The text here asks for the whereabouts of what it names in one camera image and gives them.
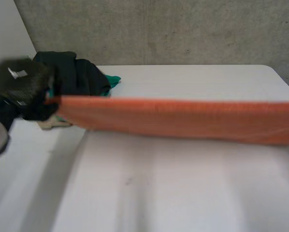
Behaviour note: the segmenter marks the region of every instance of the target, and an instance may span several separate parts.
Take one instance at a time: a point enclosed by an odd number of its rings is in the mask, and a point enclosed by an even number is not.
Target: concrete wall
[[[36,50],[98,65],[265,64],[289,84],[289,0],[15,0]]]

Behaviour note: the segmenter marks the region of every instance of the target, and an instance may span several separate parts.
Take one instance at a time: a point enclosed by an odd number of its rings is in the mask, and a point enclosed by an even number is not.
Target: orange towel
[[[58,115],[91,130],[289,144],[289,102],[202,102],[63,96]]]

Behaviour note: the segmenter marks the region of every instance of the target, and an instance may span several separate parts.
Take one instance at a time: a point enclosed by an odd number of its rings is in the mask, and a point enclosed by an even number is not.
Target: dark clothing pile
[[[55,68],[55,96],[99,96],[111,89],[106,76],[88,60],[76,59],[74,52],[38,52],[34,60]]]

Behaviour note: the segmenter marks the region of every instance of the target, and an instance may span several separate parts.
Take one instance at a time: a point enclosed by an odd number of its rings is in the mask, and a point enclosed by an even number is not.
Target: table surface
[[[289,101],[262,65],[99,68],[122,78],[116,98]],[[289,232],[285,147],[84,131],[15,124],[0,231]]]

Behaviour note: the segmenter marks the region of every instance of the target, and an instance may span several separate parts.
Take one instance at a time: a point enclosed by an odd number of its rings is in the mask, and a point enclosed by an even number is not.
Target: green cloth
[[[107,80],[109,81],[111,88],[114,88],[121,80],[121,78],[119,76],[109,76],[109,75],[105,75]],[[101,93],[100,96],[108,96],[109,92],[107,93]]]

